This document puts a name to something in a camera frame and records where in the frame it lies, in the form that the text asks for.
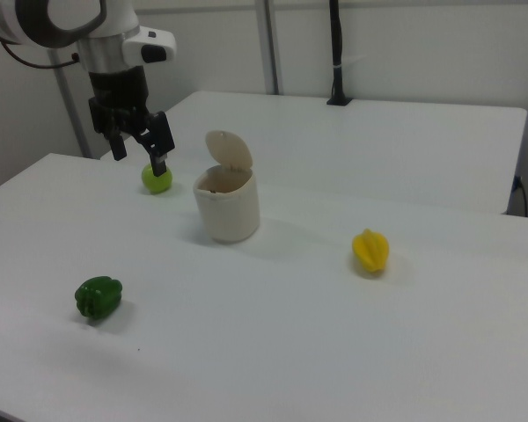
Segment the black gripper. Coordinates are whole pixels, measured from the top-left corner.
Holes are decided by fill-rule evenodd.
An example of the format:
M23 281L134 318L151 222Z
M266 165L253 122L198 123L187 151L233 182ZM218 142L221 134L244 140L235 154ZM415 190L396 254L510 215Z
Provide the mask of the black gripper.
M146 101L149 96L143 66L116 73L89 73L93 97L89 99L92 124L109 145L115 161L127 156L121 132L132 135L143 146L150 158L155 177L167 172L167 154L175 149L175 142L165 113L150 113Z

